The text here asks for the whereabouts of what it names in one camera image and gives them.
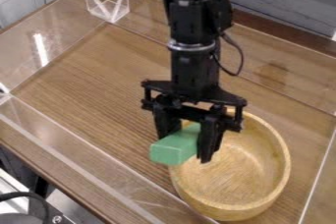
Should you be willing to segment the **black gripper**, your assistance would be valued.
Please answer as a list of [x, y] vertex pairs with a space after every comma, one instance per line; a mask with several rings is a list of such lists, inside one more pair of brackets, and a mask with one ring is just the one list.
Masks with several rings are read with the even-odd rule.
[[163, 139], [182, 130], [182, 121], [202, 124], [198, 157], [211, 162], [223, 133], [239, 132], [247, 100], [219, 85], [220, 52], [171, 51], [171, 80], [142, 82], [142, 108], [154, 114], [158, 136]]

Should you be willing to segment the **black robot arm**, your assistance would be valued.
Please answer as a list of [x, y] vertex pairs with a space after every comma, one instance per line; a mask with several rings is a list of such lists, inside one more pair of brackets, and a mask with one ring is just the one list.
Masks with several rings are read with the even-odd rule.
[[247, 100], [219, 84], [220, 42], [232, 27], [230, 0], [163, 0], [171, 38], [171, 79], [142, 82], [142, 108], [151, 111], [158, 136], [182, 130], [190, 120], [202, 125], [198, 157], [211, 162], [227, 131], [239, 132]]

